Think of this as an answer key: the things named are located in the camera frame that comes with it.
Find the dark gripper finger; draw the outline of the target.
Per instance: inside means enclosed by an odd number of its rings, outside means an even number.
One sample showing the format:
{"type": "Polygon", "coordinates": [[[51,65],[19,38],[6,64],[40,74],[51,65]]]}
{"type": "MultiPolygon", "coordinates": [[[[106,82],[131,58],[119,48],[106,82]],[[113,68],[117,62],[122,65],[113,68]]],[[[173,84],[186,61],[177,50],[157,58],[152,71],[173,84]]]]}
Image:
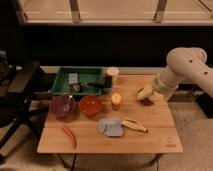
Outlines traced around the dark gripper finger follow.
{"type": "Polygon", "coordinates": [[[152,106],[154,105],[154,102],[151,99],[147,98],[147,105],[152,106]]]}
{"type": "Polygon", "coordinates": [[[142,105],[147,105],[148,104],[148,101],[146,99],[140,100],[140,102],[141,102],[142,105]]]}

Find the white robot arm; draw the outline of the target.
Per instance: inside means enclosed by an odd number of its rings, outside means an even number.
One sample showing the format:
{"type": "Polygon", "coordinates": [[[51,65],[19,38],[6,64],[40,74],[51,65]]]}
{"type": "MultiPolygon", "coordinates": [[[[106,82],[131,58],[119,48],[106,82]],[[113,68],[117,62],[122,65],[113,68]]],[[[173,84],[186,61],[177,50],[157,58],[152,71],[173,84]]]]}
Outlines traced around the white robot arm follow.
{"type": "Polygon", "coordinates": [[[190,80],[213,97],[213,69],[206,65],[207,53],[202,48],[180,47],[172,49],[166,57],[167,66],[137,93],[137,100],[162,94],[166,101],[178,85],[190,80]]]}

